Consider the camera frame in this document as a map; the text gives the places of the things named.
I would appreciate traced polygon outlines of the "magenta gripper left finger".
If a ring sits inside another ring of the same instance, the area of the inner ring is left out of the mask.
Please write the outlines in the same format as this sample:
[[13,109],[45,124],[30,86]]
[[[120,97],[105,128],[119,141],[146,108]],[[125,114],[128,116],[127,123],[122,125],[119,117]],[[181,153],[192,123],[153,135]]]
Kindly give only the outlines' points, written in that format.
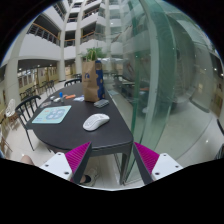
[[41,166],[41,169],[75,184],[79,184],[91,150],[92,143],[87,142],[67,153],[57,152]]

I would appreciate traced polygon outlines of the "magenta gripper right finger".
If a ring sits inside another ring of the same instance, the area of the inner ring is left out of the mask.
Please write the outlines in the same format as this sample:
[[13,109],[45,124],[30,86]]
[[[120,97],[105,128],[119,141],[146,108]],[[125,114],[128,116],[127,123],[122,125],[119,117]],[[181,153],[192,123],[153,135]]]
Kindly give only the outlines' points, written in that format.
[[133,153],[145,185],[182,169],[167,153],[158,154],[137,142],[133,144]]

